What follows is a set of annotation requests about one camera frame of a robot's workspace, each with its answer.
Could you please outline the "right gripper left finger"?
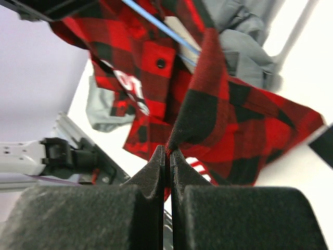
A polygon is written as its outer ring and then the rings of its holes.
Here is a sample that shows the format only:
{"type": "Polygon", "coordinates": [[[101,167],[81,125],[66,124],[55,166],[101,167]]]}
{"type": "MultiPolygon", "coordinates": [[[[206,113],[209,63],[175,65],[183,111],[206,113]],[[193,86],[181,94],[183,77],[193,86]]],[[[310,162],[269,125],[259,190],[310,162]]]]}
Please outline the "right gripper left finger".
{"type": "Polygon", "coordinates": [[[17,200],[1,249],[162,249],[165,150],[122,185],[35,186],[17,200]]]}

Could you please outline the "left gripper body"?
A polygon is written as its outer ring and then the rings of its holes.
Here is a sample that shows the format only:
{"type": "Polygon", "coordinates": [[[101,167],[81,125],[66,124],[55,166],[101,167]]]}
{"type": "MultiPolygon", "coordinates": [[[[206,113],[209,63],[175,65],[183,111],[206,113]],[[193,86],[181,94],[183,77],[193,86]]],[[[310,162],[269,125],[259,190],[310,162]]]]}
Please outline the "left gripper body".
{"type": "Polygon", "coordinates": [[[1,0],[1,6],[16,12],[21,20],[59,21],[97,3],[94,0],[1,0]]]}

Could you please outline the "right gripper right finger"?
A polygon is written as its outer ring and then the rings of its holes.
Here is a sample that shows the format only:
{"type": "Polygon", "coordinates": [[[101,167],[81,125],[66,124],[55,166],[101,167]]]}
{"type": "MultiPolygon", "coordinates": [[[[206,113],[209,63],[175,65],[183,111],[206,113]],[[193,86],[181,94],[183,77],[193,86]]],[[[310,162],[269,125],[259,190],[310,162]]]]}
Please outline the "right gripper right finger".
{"type": "Polygon", "coordinates": [[[170,156],[175,249],[326,249],[312,207],[290,187],[214,186],[170,156]]]}

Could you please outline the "red black plaid shirt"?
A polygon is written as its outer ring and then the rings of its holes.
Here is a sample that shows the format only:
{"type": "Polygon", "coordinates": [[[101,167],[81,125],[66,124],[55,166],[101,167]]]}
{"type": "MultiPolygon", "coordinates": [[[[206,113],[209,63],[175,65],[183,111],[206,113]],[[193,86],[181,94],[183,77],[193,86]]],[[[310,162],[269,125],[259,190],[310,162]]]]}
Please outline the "red black plaid shirt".
{"type": "Polygon", "coordinates": [[[323,125],[321,115],[234,76],[203,1],[139,1],[159,21],[174,17],[202,48],[189,71],[180,46],[122,1],[98,1],[52,22],[65,42],[89,52],[86,113],[93,129],[132,125],[124,149],[148,160],[158,145],[180,149],[232,184],[260,170],[323,125]]]}

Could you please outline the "light blue hanger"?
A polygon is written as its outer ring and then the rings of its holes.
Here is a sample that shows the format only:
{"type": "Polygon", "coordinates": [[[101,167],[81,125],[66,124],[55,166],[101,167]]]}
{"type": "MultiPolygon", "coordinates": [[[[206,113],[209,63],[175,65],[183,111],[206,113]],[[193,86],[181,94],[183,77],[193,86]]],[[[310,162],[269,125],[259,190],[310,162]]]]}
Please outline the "light blue hanger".
{"type": "Polygon", "coordinates": [[[123,1],[123,3],[154,24],[173,40],[177,41],[180,45],[178,56],[184,62],[188,70],[192,73],[194,72],[201,52],[201,47],[176,17],[166,17],[165,21],[160,21],[134,1],[123,1]]]}

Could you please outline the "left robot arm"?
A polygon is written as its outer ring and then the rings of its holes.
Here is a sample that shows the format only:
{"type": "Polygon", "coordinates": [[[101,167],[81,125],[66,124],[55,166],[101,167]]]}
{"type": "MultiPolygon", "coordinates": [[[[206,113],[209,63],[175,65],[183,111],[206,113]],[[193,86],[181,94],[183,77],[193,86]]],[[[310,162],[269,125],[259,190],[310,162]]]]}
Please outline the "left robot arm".
{"type": "MultiPolygon", "coordinates": [[[[16,12],[26,21],[59,21],[90,7],[94,1],[1,1],[1,6],[16,12]]],[[[1,172],[32,177],[92,174],[98,167],[94,143],[65,114],[59,113],[55,129],[65,138],[1,143],[1,172]]]]}

